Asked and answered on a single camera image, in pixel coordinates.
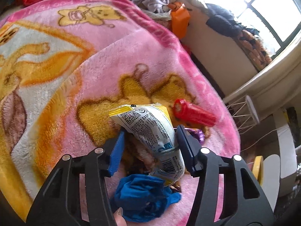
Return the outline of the left hand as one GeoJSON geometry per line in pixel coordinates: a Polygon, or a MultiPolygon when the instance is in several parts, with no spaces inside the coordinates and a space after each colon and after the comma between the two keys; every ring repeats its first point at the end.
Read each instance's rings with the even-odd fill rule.
{"type": "Polygon", "coordinates": [[[127,222],[123,218],[123,209],[122,208],[118,208],[114,212],[114,219],[115,219],[115,222],[116,222],[117,226],[127,226],[127,222]]]}

